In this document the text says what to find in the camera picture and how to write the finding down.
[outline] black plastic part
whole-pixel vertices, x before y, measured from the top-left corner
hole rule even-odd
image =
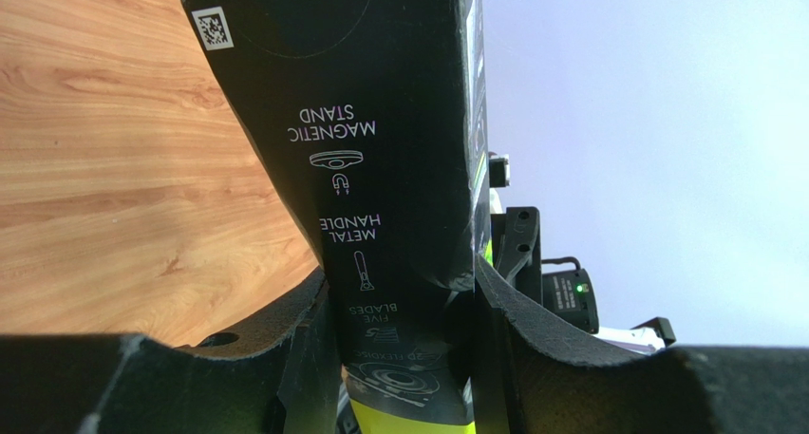
[[[542,306],[571,325],[598,333],[598,308],[590,276],[584,268],[542,276],[545,303]]]
[[[539,210],[506,209],[492,215],[492,250],[498,273],[517,290],[543,303]]]
[[[809,350],[607,344],[478,264],[478,434],[799,434]]]
[[[0,337],[4,433],[333,432],[340,366],[322,273],[215,337]]]
[[[489,185],[498,189],[508,187],[510,183],[508,156],[489,156]]]
[[[648,322],[644,322],[633,328],[633,330],[639,328],[652,328],[655,330],[658,337],[663,339],[663,343],[666,344],[666,347],[677,342],[677,336],[674,335],[674,328],[671,327],[671,322],[669,322],[666,317],[654,317]]]

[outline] white label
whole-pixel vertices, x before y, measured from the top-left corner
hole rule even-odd
[[[401,353],[377,353],[374,351],[355,350],[354,356],[373,360],[403,361],[405,356]]]
[[[355,121],[351,104],[304,108],[300,122],[287,129],[290,142],[321,142],[348,138],[373,137],[376,121]]]
[[[234,47],[234,39],[231,38],[228,21],[225,19],[222,7],[198,9],[192,11],[191,16],[194,18],[199,38],[202,39],[206,51]]]
[[[362,319],[363,323],[387,323],[390,321],[390,317],[388,317],[385,313],[380,313],[377,315],[363,315]]]
[[[331,242],[363,242],[376,239],[376,227],[382,225],[378,214],[354,217],[326,217],[320,219],[320,229]]]
[[[377,313],[390,313],[397,311],[396,303],[377,304],[368,306],[353,306],[348,308],[351,315],[374,315]]]

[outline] black product box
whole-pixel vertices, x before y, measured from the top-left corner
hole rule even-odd
[[[326,271],[344,362],[448,366],[490,236],[481,0],[181,1]]]

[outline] wooden surface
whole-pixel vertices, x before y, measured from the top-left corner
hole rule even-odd
[[[309,247],[179,0],[0,0],[0,332],[195,344]]]

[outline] magnetic stand icon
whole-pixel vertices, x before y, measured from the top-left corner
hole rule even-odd
[[[354,253],[354,262],[357,264],[357,273],[360,274],[360,292],[370,292],[374,290],[370,280],[368,280],[368,267],[366,266],[366,256],[361,251]]]
[[[329,170],[342,170],[351,165],[362,163],[363,153],[360,151],[328,151],[318,152],[309,156],[311,166],[328,168]]]

